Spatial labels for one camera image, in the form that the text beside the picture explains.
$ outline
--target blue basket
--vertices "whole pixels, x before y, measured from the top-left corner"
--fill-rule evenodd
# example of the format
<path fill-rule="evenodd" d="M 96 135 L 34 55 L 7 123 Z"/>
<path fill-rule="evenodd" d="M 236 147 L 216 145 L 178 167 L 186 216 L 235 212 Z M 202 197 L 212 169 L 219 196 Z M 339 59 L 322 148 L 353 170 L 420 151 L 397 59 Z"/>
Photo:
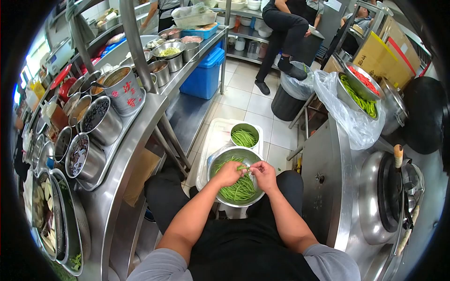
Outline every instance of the blue basket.
<path fill-rule="evenodd" d="M 210 30 L 195 30 L 195 29 L 186 29 L 181 32 L 181 37 L 185 36 L 200 36 L 203 39 L 208 39 L 211 37 L 219 27 L 219 24 L 216 23 L 216 26 L 211 28 Z"/>
<path fill-rule="evenodd" d="M 219 86 L 219 69 L 225 60 L 225 51 L 214 48 L 192 71 L 180 87 L 180 92 L 210 99 Z"/>

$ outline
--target black pants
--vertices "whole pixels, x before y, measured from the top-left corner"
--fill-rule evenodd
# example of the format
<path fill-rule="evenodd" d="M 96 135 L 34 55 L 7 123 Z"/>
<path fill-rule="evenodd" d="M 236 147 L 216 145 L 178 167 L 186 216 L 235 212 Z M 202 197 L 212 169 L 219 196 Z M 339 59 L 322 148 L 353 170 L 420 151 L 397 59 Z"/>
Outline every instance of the black pants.
<path fill-rule="evenodd" d="M 269 46 L 256 76 L 258 81 L 264 81 L 280 49 L 284 54 L 291 55 L 293 60 L 301 54 L 302 41 L 309 25 L 306 19 L 279 10 L 265 11 L 262 18 L 274 31 L 269 38 Z"/>
<path fill-rule="evenodd" d="M 155 218 L 159 230 L 163 234 L 178 211 L 190 200 L 181 188 L 179 173 L 175 168 L 166 169 L 149 178 L 144 185 L 148 207 Z M 292 170 L 284 171 L 277 176 L 277 185 L 289 204 L 299 215 L 302 215 L 302 176 Z M 189 193 L 193 197 L 198 193 L 197 188 L 191 188 Z M 223 224 L 234 224 L 236 221 L 240 221 L 239 223 L 252 223 L 252 219 L 258 219 L 258 221 L 263 222 L 276 231 L 275 218 L 267 195 L 264 195 L 258 202 L 247 209 L 247 216 L 248 219 L 214 220 L 214 222 L 208 222 L 205 225 L 202 236 L 205 233 L 208 236 L 213 236 L 215 231 L 223 227 Z"/>

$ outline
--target red lid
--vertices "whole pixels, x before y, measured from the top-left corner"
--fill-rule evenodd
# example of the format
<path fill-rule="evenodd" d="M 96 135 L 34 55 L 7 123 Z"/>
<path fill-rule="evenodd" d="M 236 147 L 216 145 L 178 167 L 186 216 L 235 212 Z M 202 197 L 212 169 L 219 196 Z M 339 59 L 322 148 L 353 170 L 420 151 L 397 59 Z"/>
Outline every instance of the red lid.
<path fill-rule="evenodd" d="M 52 85 L 50 85 L 50 90 L 53 90 L 54 88 L 56 88 L 56 86 L 59 85 L 59 83 L 61 83 L 62 80 L 64 80 L 64 78 L 69 73 L 71 67 L 72 67 L 72 64 L 69 64 L 56 76 L 56 78 L 53 80 Z"/>

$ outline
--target trash can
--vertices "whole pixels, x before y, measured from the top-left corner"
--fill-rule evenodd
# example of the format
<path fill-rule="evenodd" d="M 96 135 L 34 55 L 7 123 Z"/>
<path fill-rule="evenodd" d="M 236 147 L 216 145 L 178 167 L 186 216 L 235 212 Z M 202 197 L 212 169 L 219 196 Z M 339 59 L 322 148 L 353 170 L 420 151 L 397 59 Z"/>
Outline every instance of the trash can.
<path fill-rule="evenodd" d="M 291 97 L 280 84 L 270 107 L 279 119 L 292 121 L 305 103 L 306 101 Z"/>

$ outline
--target white plastic bag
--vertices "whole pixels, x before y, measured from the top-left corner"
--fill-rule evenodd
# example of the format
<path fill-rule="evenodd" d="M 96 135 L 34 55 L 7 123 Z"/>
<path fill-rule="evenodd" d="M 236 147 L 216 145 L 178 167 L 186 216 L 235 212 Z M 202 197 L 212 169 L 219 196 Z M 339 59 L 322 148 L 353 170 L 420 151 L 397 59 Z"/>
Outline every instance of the white plastic bag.
<path fill-rule="evenodd" d="M 331 116 L 344 128 L 353 150 L 367 149 L 380 137 L 384 126 L 386 113 L 381 101 L 377 101 L 378 120 L 373 120 L 361 112 L 350 109 L 338 99 L 336 82 L 337 72 L 326 73 L 314 71 L 314 91 L 325 105 Z"/>
<path fill-rule="evenodd" d="M 281 72 L 281 86 L 291 97 L 306 101 L 314 92 L 314 73 L 302 62 L 292 61 L 291 64 L 301 70 L 306 69 L 308 77 L 303 81 L 299 81 Z"/>

